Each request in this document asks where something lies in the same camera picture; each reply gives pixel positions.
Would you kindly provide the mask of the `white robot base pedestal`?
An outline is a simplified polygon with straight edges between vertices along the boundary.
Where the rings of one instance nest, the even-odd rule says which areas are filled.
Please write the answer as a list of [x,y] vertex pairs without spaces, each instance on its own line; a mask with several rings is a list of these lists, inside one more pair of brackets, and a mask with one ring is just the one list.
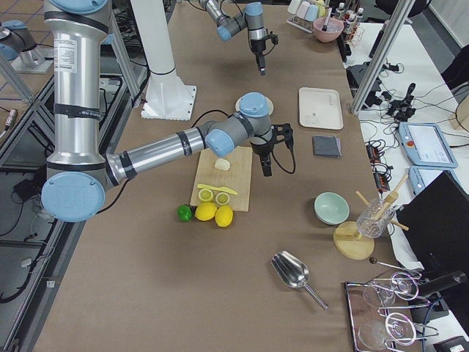
[[131,6],[150,73],[141,116],[188,121],[196,87],[177,75],[163,2],[135,0]]

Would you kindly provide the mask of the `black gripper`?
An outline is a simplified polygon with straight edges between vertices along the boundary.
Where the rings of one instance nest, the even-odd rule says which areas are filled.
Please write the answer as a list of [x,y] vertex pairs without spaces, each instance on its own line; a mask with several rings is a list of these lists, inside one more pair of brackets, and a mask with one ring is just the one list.
[[293,129],[289,123],[274,124],[264,135],[255,135],[250,139],[253,151],[260,155],[262,173],[265,177],[272,175],[270,154],[276,144],[284,142],[287,148],[293,153],[294,139]]
[[266,42],[268,40],[270,40],[273,45],[277,45],[278,35],[269,31],[249,32],[249,46],[251,52],[256,55],[256,64],[261,76],[266,74],[265,57],[263,55],[266,50]]

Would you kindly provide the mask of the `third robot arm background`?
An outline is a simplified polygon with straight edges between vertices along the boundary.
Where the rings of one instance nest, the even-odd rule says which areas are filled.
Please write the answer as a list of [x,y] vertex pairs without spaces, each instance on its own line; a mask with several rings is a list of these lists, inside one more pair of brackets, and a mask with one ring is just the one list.
[[1,55],[18,73],[45,74],[53,64],[53,49],[40,48],[19,20],[1,23]]

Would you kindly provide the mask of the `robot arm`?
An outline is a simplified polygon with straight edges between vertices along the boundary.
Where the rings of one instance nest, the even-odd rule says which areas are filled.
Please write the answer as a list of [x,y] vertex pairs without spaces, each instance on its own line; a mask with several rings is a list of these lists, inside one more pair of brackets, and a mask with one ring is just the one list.
[[[265,28],[261,2],[247,3],[234,16],[222,11],[222,1],[199,1],[215,22],[223,41],[247,29],[248,46],[265,74],[266,41],[278,44],[278,36]],[[196,86],[185,85],[177,75],[167,17],[162,1],[132,1],[131,7],[147,61],[147,93],[142,117],[189,120]],[[68,223],[86,221],[106,211],[106,191],[128,182],[137,174],[178,158],[210,148],[224,157],[249,140],[259,156],[262,173],[272,175],[271,156],[278,143],[293,152],[290,124],[272,124],[269,100],[259,92],[244,94],[236,112],[220,122],[176,132],[164,139],[118,154],[103,154],[100,132],[111,123],[111,136],[122,128],[119,112],[100,108],[101,45],[114,37],[112,1],[44,1],[44,20],[53,34],[55,142],[46,161],[47,178],[41,190],[44,210]]]
[[238,8],[234,16],[222,10],[223,1],[199,1],[199,7],[206,12],[217,26],[218,36],[224,41],[231,40],[236,34],[247,30],[248,47],[255,56],[256,65],[261,76],[266,74],[265,57],[278,45],[278,35],[265,27],[263,7],[260,1],[248,3],[243,9]]

